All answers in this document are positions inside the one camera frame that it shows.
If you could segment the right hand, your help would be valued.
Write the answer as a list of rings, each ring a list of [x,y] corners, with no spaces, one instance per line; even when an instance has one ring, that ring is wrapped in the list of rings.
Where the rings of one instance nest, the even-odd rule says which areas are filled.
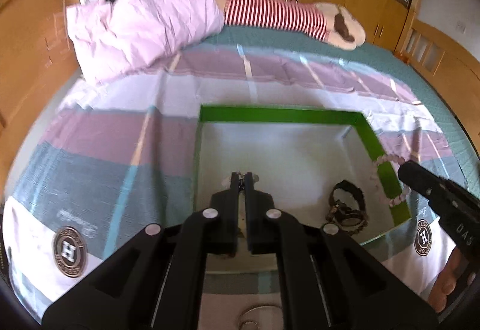
[[[448,296],[455,291],[458,279],[469,264],[469,261],[462,255],[458,247],[451,252],[446,265],[439,273],[436,281],[434,281],[427,299],[428,304],[437,314],[446,308]]]

